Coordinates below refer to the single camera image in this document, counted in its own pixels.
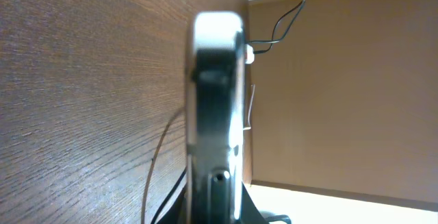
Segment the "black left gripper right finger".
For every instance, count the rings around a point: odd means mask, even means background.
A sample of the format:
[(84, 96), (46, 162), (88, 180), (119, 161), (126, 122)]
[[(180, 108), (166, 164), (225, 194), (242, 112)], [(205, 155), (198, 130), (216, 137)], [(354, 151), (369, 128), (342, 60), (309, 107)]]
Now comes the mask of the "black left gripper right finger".
[(242, 184), (242, 210), (240, 221), (243, 224), (268, 224), (256, 208), (244, 184)]

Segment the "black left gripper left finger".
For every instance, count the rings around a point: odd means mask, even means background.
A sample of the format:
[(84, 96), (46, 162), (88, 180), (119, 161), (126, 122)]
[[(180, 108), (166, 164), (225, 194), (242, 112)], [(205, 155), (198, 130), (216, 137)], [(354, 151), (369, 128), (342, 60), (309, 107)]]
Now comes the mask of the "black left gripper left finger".
[(186, 221), (186, 189), (183, 188), (170, 209), (157, 224), (185, 224)]

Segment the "black flip smartphone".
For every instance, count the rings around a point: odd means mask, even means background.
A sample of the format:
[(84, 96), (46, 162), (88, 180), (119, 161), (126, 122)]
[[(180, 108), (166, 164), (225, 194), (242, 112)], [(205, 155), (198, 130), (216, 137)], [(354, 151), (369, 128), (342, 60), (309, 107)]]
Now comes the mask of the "black flip smartphone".
[(187, 223), (241, 219), (245, 50), (238, 14), (194, 17), (185, 58)]

